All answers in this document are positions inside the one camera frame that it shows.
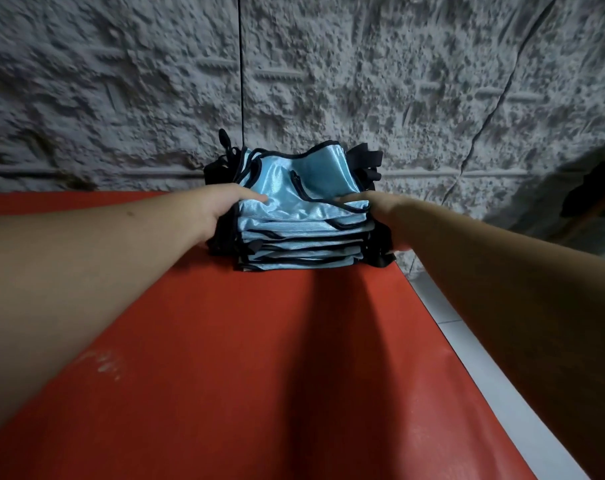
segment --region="white tile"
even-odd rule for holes
[[[418,278],[411,280],[410,283],[436,323],[460,321],[460,315],[449,304],[431,276],[427,273],[421,273]]]
[[[538,418],[464,322],[440,329],[538,480],[588,480],[586,473]]]

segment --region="forearm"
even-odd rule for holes
[[[187,192],[0,217],[0,423],[204,237],[198,206]]]
[[[394,220],[541,418],[605,475],[605,260],[419,201]]]

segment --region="vertical line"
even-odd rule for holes
[[[244,95],[244,69],[243,63],[243,23],[241,20],[241,0],[238,0],[238,43],[239,55],[241,56],[241,131],[243,133],[243,145],[245,146],[245,95]]]

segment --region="red table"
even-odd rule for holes
[[[151,193],[0,194],[0,214]],[[400,269],[192,251],[0,430],[0,479],[532,479]]]

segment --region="bag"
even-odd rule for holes
[[[304,153],[232,147],[219,131],[225,154],[205,166],[205,184],[237,183],[266,203],[243,200],[218,220],[207,242],[211,254],[231,255],[244,271],[339,267],[365,262],[384,267],[395,259],[389,228],[371,217],[367,200],[336,197],[374,190],[382,152],[366,143],[345,153],[325,141]]]

